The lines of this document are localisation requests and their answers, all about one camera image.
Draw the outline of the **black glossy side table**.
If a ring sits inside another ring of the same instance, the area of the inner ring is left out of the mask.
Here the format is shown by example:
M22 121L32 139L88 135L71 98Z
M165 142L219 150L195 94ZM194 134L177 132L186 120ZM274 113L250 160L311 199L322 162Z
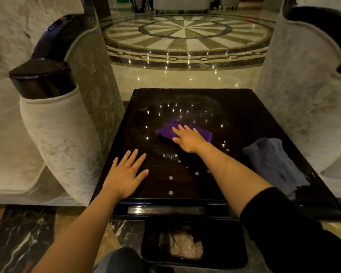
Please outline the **black glossy side table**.
M293 203L306 216L341 221L341 204L251 89L135 89L118 128L91 201L100 193L113 160L127 151L146 153L149 170L135 193L120 201L113 218L162 216L238 220L202 160L156 133L173 120L212 132L212 144L253 169L243 149L259 138L278 138L306 176Z

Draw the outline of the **person's black sleeve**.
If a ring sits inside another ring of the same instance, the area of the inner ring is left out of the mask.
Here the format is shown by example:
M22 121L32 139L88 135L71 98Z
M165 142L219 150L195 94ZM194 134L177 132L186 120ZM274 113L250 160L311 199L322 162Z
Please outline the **person's black sleeve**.
M273 273L341 273L341 239L277 188L253 197L240 220Z

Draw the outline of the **person's right forearm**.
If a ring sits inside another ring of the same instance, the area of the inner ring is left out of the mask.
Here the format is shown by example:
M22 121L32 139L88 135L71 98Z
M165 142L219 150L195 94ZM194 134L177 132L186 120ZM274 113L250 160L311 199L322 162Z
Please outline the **person's right forearm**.
M208 142L199 143L195 153L208 167L227 203L238 217L258 193L272 187L258 174Z

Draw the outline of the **person's right hand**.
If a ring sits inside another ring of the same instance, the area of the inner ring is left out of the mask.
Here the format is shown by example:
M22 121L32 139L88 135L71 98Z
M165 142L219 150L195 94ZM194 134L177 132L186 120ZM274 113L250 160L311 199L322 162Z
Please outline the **person's right hand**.
M191 129L187 125L173 127L173 132L182 139L182 145L178 145L183 151L191 154L199 154L200 150L208 143L198 131Z

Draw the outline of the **person's left forearm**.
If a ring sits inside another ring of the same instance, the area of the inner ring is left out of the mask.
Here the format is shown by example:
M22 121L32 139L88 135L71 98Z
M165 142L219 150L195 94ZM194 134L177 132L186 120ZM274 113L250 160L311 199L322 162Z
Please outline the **person's left forearm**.
M46 251L31 273L91 273L119 191L103 189Z

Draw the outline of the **crumpled paper waste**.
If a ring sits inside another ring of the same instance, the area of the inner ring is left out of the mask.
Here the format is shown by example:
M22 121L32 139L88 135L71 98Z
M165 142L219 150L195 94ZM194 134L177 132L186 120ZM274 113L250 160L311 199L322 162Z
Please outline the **crumpled paper waste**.
M172 257L200 260L204 249L200 240L194 239L190 226L167 228L159 235L159 247Z

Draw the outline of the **beige velvet sofa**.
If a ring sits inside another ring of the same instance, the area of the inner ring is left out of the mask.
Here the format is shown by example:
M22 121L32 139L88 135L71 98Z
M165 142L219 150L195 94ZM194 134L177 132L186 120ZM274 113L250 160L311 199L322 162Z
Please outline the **beige velvet sofa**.
M107 0L0 0L0 205L88 206L124 115Z

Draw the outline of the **black waste bin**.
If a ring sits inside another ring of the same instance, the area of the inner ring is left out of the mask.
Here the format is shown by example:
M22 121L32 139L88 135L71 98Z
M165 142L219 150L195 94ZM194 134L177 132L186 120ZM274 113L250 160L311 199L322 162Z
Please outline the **black waste bin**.
M163 230L182 226L190 226L194 239L202 242L204 253L200 260L172 257L159 247L159 235ZM241 269L248 263L244 231L241 223L235 220L148 220L141 256L157 265L217 270Z

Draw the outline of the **grey cleaning cloth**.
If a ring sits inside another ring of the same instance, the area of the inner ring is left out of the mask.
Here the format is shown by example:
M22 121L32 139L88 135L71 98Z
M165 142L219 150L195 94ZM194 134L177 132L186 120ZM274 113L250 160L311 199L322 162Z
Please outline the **grey cleaning cloth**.
M280 139L263 137L242 151L248 156L255 172L290 200L295 199L299 188L310 186L307 177L284 151Z

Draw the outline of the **purple cleaning cloth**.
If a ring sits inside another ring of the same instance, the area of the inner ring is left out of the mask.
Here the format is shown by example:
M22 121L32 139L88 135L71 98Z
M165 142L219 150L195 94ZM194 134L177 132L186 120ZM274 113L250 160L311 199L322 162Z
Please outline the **purple cleaning cloth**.
M178 135L176 135L173 132L173 127L174 128L178 128L178 125L184 125L182 124L180 121L178 120L171 120L170 122L168 122L167 124L165 124L164 126L162 126L161 128L156 130L156 134L160 135L166 139L172 140L174 137L179 137ZM200 127L196 127L196 126L192 126L192 125L188 125L189 128L191 129L196 129L198 131L198 133L200 133L200 135L207 141L207 142L212 142L213 141L213 133L202 129Z

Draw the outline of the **person's grey trousers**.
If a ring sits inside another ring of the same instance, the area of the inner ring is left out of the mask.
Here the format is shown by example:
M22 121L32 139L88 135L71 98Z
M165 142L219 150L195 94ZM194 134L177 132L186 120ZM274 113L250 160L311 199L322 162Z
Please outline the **person's grey trousers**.
M150 273L150 266L130 247L119 248L103 257L93 273Z

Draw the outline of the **person's left hand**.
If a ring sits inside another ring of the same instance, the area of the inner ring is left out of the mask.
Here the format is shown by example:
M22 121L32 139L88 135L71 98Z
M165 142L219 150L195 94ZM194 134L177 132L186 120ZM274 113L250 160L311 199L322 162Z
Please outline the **person's left hand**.
M110 168L101 190L112 195L118 201L130 197L139 187L136 186L134 178L140 173L139 170L146 159L146 153L137 157L129 169L124 167L124 156L121 160L118 159L118 165L115 169Z

